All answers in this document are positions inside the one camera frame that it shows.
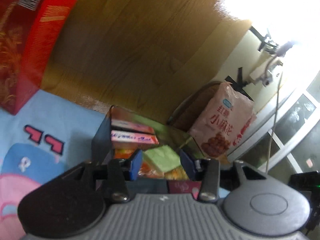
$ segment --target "wooden floor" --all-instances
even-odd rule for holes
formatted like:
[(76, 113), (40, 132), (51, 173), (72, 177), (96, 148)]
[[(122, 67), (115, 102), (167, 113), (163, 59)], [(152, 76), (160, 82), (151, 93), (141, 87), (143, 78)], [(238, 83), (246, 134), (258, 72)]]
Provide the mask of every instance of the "wooden floor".
[(165, 122), (211, 80), (250, 27), (218, 0), (79, 0), (42, 88), (106, 111), (118, 104)]

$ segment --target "blue gripper pad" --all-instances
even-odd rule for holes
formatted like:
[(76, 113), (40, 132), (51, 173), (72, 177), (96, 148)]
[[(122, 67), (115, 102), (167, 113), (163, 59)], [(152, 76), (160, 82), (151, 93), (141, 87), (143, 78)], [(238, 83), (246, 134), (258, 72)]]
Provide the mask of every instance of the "blue gripper pad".
[(189, 179), (195, 180), (196, 179), (196, 167), (194, 161), (190, 158), (188, 154), (186, 154), (183, 150), (180, 150), (180, 162), (185, 170), (186, 174), (188, 175)]
[(138, 150), (136, 156), (131, 160), (131, 166), (129, 171), (130, 180), (136, 180), (138, 177), (138, 172), (141, 168), (143, 161), (142, 150)]

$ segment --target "bright light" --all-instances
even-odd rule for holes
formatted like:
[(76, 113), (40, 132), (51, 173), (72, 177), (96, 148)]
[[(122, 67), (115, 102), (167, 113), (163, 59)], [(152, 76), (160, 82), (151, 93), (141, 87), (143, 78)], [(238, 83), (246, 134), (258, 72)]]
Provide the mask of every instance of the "bright light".
[(216, 7), (232, 19), (269, 27), (279, 44), (296, 40), (315, 46), (320, 39), (320, 0), (220, 0)]

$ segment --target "white wall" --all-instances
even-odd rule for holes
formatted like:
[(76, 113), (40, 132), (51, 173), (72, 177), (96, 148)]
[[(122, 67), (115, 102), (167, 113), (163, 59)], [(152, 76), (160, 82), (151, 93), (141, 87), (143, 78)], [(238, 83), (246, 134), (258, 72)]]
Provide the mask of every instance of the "white wall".
[[(213, 80), (223, 82), (228, 75), (236, 80), (239, 67), (243, 68), (243, 79), (247, 80), (261, 56), (261, 52), (257, 50), (259, 46), (260, 40), (250, 30), (247, 31)], [(283, 70), (284, 76), (282, 84), (288, 79), (288, 75), (291, 72), (286, 69), (286, 63), (284, 63)], [(268, 87), (264, 87), (260, 82), (257, 85), (249, 84), (244, 88), (244, 91), (246, 91), (255, 102), (254, 110), (256, 112), (259, 112), (275, 95), (279, 78), (280, 77), (275, 78)]]

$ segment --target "snack box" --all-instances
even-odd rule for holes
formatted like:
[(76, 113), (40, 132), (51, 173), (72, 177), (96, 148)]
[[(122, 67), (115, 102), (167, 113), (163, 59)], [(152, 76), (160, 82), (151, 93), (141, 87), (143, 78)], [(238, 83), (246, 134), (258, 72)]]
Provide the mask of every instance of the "snack box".
[(113, 129), (120, 131), (155, 134), (155, 130), (150, 126), (113, 118), (111, 119), (111, 126)]
[(0, 0), (0, 106), (17, 112), (39, 90), (77, 0)]
[(140, 148), (142, 150), (147, 150), (159, 144), (155, 135), (118, 130), (111, 131), (111, 143), (113, 149)]

